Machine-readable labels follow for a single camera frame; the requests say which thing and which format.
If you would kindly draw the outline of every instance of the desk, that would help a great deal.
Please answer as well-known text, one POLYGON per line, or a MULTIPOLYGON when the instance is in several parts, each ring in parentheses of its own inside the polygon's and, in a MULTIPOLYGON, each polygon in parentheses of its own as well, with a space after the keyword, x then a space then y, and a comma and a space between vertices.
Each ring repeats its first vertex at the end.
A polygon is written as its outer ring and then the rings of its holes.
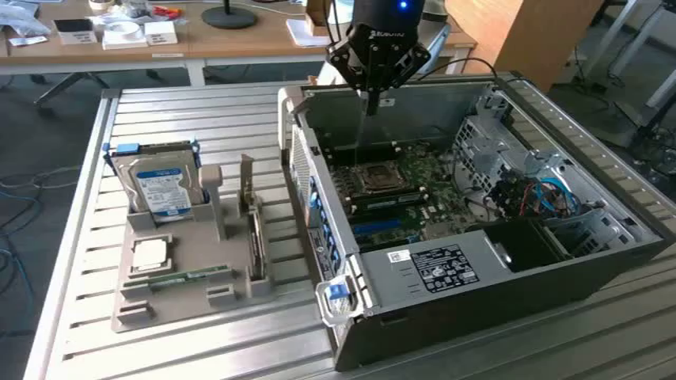
MULTIPOLYGON (((108 91, 99 106, 24 380, 480 380, 667 378, 676 373, 676 246, 582 302, 346 373, 334 371, 303 259, 278 148, 278 91, 298 82, 108 91), (254 188, 282 284, 275 301, 120 334, 111 328, 128 199, 102 142, 203 140, 202 162, 236 195, 239 157, 254 188)), ((528 84, 512 87, 651 212, 674 204, 528 84)), ((528 123, 519 131, 552 146, 528 123)), ((676 219, 664 219, 674 230, 676 219)))
MULTIPOLYGON (((322 62, 323 47, 299 47, 287 31, 290 16, 252 9, 259 22, 242 30, 220 30, 202 22, 202 12, 218 4, 175 4, 186 12, 188 23, 176 27, 179 44, 106 51, 100 44, 62 45, 56 33, 50 41, 27 47, 12 47, 4 39, 14 31, 0 33, 0 74, 47 74, 84 71, 159 69, 184 67, 191 84, 203 86, 202 69, 208 66, 254 63, 322 62)), ((302 6, 287 3, 267 4, 288 13, 302 13, 302 6)), ((60 4, 42 4, 39 19, 47 25, 59 18, 86 17, 92 14, 83 0, 64 0, 60 4)), ((475 40, 452 25, 442 56, 455 59, 470 54, 475 40)))

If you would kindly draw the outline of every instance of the power supply label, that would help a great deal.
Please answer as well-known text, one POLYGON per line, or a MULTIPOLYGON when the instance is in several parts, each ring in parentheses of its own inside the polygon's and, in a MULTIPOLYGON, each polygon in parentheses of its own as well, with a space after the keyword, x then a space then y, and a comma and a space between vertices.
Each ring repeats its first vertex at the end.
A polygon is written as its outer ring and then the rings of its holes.
POLYGON ((180 169, 138 172, 136 179, 148 208, 155 214, 174 216, 191 210, 191 197, 188 191, 180 186, 180 180, 183 180, 180 169))
POLYGON ((411 253, 411 258, 431 293, 479 282, 475 269, 458 245, 411 253))

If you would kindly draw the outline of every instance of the tape roll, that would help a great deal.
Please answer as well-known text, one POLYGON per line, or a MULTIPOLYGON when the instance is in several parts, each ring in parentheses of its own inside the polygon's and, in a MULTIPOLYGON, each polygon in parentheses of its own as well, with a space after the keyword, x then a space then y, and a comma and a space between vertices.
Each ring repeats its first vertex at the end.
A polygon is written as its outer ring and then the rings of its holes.
POLYGON ((92 10, 108 10, 108 8, 111 6, 114 6, 115 4, 115 0, 110 0, 110 1, 98 1, 98 2, 94 2, 92 0, 90 0, 90 8, 92 10))
POLYGON ((114 22, 106 25, 106 34, 123 40, 135 40, 140 35, 140 26, 131 21, 114 22))

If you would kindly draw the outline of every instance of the white box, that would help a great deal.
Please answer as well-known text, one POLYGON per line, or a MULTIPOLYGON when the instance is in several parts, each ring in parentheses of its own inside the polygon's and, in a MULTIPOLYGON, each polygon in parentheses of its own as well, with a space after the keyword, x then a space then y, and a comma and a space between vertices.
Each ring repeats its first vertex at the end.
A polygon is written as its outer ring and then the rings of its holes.
POLYGON ((176 29, 172 21, 147 22, 146 40, 150 45, 178 44, 176 29))
POLYGON ((87 19, 54 20, 54 26, 64 45, 95 44, 98 42, 92 21, 87 19))
POLYGON ((146 37, 140 34, 139 36, 130 36, 127 38, 111 35, 104 32, 104 41, 102 43, 104 50, 115 50, 115 49, 130 49, 130 48, 147 48, 148 43, 146 42, 146 37))

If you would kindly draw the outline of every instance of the chair wheel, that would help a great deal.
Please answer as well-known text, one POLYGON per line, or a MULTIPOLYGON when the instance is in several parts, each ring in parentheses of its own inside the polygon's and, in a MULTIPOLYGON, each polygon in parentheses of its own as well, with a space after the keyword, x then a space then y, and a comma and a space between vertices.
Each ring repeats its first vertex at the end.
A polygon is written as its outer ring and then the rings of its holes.
POLYGON ((31 75, 31 82, 35 83, 36 85, 46 85, 47 79, 44 78, 44 75, 32 74, 31 75))

